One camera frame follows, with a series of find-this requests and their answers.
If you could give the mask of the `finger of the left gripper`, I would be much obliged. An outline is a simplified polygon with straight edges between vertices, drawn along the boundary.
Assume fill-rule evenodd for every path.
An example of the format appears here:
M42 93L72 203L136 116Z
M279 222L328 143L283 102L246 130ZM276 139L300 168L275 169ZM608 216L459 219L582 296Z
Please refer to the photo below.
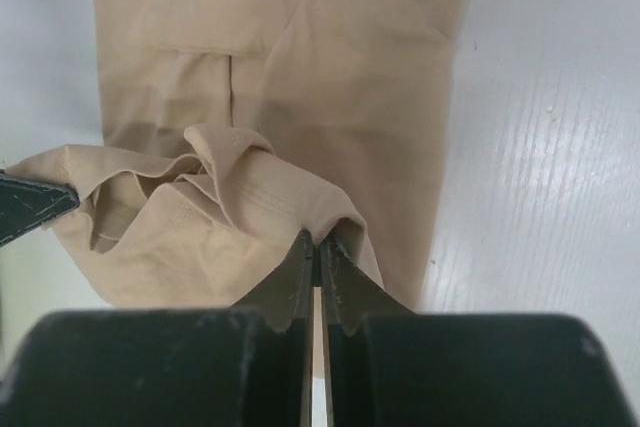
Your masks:
M69 185L34 181L1 171L1 246L62 217L80 206Z

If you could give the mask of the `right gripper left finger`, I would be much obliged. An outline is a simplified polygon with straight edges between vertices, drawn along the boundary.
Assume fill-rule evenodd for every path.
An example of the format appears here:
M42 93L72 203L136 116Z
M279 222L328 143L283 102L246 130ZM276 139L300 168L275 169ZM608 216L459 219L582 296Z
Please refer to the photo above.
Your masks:
M314 245L228 308L61 311L1 382L5 426L307 426Z

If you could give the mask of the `beige t shirt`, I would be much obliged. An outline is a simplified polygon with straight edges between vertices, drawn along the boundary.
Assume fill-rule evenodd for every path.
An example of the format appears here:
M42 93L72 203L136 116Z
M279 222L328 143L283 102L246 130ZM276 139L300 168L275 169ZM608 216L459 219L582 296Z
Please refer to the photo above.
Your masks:
M466 0L94 0L104 142L9 168L120 307L226 306L301 230L407 307L442 184Z

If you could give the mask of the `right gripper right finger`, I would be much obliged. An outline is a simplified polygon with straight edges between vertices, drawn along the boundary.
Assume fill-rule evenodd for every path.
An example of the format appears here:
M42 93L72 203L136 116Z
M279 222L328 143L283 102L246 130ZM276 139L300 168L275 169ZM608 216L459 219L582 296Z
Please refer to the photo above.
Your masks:
M332 426L629 426L605 348L558 314L406 309L340 240L318 254Z

